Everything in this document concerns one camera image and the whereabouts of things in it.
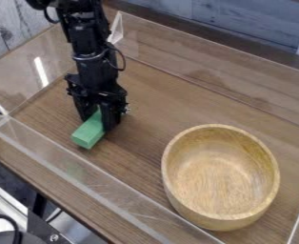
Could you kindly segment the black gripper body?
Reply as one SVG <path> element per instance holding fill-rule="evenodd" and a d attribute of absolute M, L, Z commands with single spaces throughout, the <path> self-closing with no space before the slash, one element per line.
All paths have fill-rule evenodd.
<path fill-rule="evenodd" d="M 74 54 L 76 73 L 64 76 L 67 95 L 96 95 L 96 105 L 106 101 L 123 102 L 126 91 L 118 84 L 118 72 L 114 51 L 100 53 Z"/>

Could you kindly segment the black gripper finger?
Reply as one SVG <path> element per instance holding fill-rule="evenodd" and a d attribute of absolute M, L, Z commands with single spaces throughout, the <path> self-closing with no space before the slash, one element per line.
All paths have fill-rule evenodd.
<path fill-rule="evenodd" d="M 122 115 L 126 113 L 126 106 L 125 102 L 102 102 L 99 104 L 100 123 L 106 132 L 111 131 L 121 123 Z"/>
<path fill-rule="evenodd" d="M 96 111 L 96 95 L 72 96 L 72 103 L 80 120 L 86 121 Z"/>

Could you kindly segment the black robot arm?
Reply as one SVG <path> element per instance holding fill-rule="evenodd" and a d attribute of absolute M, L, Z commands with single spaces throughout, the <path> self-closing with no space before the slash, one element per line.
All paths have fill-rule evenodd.
<path fill-rule="evenodd" d="M 67 95 L 83 121 L 100 112 L 102 129 L 109 132 L 126 111 L 126 90 L 118 84 L 125 67 L 118 67 L 121 51 L 107 41 L 111 32 L 100 0 L 24 1 L 42 11 L 47 22 L 60 24 L 76 68 L 64 76 Z"/>

